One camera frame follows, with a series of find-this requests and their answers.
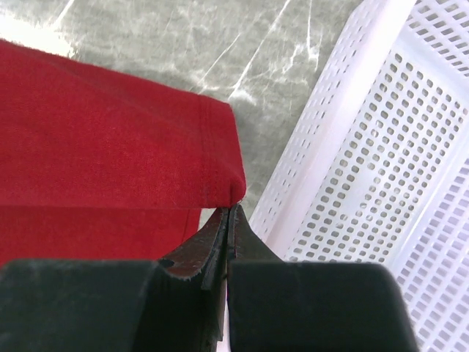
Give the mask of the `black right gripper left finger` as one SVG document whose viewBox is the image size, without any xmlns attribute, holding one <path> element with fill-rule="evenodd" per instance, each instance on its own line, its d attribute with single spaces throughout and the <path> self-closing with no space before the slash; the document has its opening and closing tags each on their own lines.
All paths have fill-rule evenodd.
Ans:
<svg viewBox="0 0 469 352">
<path fill-rule="evenodd" d="M 1 270 L 3 351 L 214 351 L 229 210 L 159 260 L 15 260 Z"/>
</svg>

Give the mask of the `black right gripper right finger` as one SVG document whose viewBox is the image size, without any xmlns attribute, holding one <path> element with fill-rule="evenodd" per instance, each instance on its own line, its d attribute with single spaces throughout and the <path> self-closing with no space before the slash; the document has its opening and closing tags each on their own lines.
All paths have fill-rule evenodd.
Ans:
<svg viewBox="0 0 469 352">
<path fill-rule="evenodd" d="M 227 301 L 233 351 L 417 351 L 391 272 L 373 263 L 285 262 L 229 211 Z"/>
</svg>

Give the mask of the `red t shirt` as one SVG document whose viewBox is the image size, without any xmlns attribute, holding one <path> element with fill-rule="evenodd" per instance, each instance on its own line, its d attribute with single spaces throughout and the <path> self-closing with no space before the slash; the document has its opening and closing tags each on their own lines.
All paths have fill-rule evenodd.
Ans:
<svg viewBox="0 0 469 352">
<path fill-rule="evenodd" d="M 154 260 L 246 192 L 231 107 L 1 42 L 1 262 Z"/>
</svg>

